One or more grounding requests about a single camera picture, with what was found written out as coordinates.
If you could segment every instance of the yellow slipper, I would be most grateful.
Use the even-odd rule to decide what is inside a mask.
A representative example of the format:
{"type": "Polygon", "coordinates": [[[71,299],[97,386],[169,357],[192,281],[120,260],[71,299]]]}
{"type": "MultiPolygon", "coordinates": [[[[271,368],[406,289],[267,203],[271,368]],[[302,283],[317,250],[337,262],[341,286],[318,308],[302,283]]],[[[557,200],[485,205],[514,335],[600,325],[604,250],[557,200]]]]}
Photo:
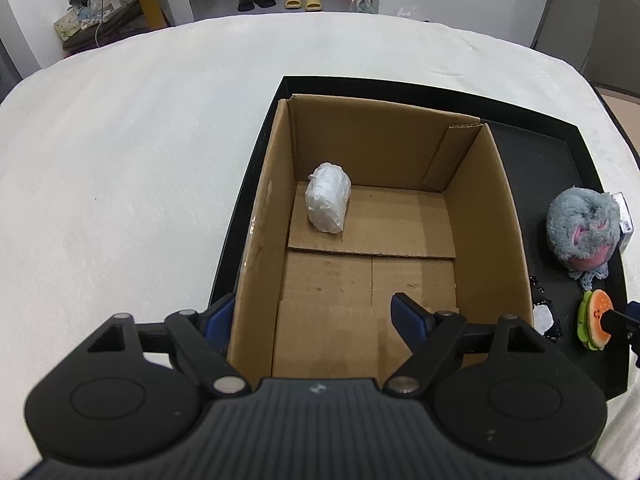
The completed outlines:
{"type": "Polygon", "coordinates": [[[302,0],[287,0],[284,4],[285,9],[299,9],[302,7],[302,0]]]}
{"type": "Polygon", "coordinates": [[[305,10],[322,10],[320,0],[306,0],[305,10]]]}

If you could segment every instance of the gray plush toy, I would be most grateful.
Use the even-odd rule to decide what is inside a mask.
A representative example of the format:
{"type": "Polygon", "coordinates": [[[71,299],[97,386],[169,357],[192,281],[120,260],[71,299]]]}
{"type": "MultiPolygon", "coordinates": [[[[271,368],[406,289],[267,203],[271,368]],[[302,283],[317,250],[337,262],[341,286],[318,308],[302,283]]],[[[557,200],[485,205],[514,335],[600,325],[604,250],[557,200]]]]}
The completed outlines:
{"type": "Polygon", "coordinates": [[[549,248],[591,290],[593,279],[609,275],[609,261],[620,240],[620,208],[609,193],[572,187],[559,194],[546,215],[549,248]]]}

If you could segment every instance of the cardboard box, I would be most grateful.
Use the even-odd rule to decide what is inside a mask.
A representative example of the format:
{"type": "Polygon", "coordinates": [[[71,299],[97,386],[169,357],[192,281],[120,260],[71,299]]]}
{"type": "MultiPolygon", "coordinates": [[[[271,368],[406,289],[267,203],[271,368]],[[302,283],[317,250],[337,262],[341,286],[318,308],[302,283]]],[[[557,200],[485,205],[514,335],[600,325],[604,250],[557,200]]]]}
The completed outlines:
{"type": "Polygon", "coordinates": [[[239,275],[228,358],[267,376],[375,377],[409,357],[390,321],[405,292],[470,322],[531,320],[520,226],[491,131],[478,118],[294,94],[271,129],[239,275]],[[344,231],[306,218],[308,176],[342,166],[344,231]]]}

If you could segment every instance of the black slipper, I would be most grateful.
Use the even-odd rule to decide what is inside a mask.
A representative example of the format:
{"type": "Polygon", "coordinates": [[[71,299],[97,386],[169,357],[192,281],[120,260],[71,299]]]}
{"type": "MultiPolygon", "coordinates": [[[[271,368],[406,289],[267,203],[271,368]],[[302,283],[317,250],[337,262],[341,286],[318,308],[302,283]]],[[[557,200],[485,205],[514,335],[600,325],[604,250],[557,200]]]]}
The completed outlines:
{"type": "Polygon", "coordinates": [[[276,0],[254,0],[258,7],[266,9],[267,7],[273,7],[276,4],[276,0]]]}
{"type": "Polygon", "coordinates": [[[240,12],[247,12],[248,10],[255,9],[254,0],[239,0],[238,10],[240,12]]]}

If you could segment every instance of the white table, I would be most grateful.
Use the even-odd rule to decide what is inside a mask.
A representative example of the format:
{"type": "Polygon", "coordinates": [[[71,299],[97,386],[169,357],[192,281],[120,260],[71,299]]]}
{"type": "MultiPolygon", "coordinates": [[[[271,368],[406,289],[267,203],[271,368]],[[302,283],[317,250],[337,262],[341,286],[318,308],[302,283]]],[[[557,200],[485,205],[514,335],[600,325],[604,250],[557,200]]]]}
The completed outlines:
{"type": "MultiPolygon", "coordinates": [[[[237,16],[137,36],[23,81],[0,106],[0,478],[37,459],[30,388],[117,311],[207,305],[226,228],[283,75],[389,79],[484,95],[576,124],[606,190],[640,218],[640,173],[573,68],[436,23],[237,16]]],[[[640,298],[640,235],[623,255],[640,298]]],[[[635,381],[638,375],[631,375],[635,381]]],[[[596,452],[638,476],[640,386],[596,452]]]]}

